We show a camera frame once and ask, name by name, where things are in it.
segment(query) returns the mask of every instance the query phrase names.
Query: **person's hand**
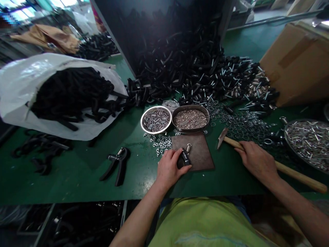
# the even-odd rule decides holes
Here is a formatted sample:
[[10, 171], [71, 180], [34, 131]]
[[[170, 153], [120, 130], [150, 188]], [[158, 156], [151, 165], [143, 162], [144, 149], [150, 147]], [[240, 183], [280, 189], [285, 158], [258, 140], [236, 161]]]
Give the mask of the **person's hand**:
[[275, 160], [272, 155], [250, 141], [241, 141], [245, 151], [238, 148], [235, 150], [240, 154], [244, 166], [265, 186], [280, 179]]
[[156, 182], [169, 190], [178, 179], [192, 167], [183, 166], [181, 169], [177, 168], [177, 160], [182, 153], [182, 148], [176, 150], [166, 150], [158, 164], [158, 175]]

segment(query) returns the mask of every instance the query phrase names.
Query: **person's arm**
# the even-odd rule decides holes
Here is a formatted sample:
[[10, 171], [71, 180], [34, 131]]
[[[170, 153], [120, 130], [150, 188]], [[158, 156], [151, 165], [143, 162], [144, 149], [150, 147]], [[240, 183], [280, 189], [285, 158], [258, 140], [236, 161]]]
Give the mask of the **person's arm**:
[[241, 141], [235, 149], [244, 166], [290, 211], [314, 247], [329, 246], [329, 218], [278, 175], [274, 158], [254, 142]]
[[143, 246], [147, 233], [167, 191], [192, 167], [177, 168], [182, 149], [166, 150], [158, 164], [157, 179], [118, 231], [110, 247]]

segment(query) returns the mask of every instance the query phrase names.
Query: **window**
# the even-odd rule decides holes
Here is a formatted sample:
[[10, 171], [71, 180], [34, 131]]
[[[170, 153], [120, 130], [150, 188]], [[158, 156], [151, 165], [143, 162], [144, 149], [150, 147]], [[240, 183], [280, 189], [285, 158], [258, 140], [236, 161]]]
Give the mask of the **window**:
[[35, 9], [25, 0], [0, 0], [2, 12], [10, 13], [17, 21], [34, 17]]
[[50, 1], [55, 7], [59, 7], [62, 9], [68, 6], [78, 4], [77, 0], [50, 0]]

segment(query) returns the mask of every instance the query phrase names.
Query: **hammer head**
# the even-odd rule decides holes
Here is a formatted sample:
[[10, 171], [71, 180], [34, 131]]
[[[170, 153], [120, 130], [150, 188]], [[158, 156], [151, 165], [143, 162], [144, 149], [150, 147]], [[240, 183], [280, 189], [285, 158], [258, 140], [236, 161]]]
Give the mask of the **hammer head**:
[[218, 138], [218, 146], [217, 149], [219, 149], [220, 145], [222, 144], [224, 137], [226, 136], [227, 132], [228, 132], [228, 128], [224, 128], [222, 133], [220, 134], [219, 138]]

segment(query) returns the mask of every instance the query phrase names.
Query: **hammer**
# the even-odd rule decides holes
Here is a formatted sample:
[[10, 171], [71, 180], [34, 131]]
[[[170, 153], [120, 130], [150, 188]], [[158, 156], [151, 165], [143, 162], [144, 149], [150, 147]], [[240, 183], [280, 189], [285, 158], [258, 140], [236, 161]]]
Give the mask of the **hammer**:
[[[244, 148], [241, 146], [240, 143], [238, 143], [235, 140], [232, 140], [230, 138], [228, 138], [226, 136], [227, 132], [228, 132], [228, 128], [224, 128], [222, 133], [220, 134], [219, 138], [218, 138], [218, 146], [217, 149], [219, 149], [220, 145], [222, 144], [222, 142], [226, 142], [228, 144], [230, 144], [231, 146], [238, 148], [242, 151], [244, 151]], [[287, 174], [288, 176], [298, 180], [299, 182], [301, 182], [302, 184], [307, 185], [308, 187], [312, 188], [313, 190], [323, 193], [325, 194], [327, 192], [327, 186], [314, 180], [311, 179], [310, 177], [305, 176], [304, 174], [301, 174], [287, 166], [285, 166], [284, 164], [281, 164], [280, 162], [275, 161], [275, 165], [277, 166], [277, 170], [281, 171], [284, 174]]]

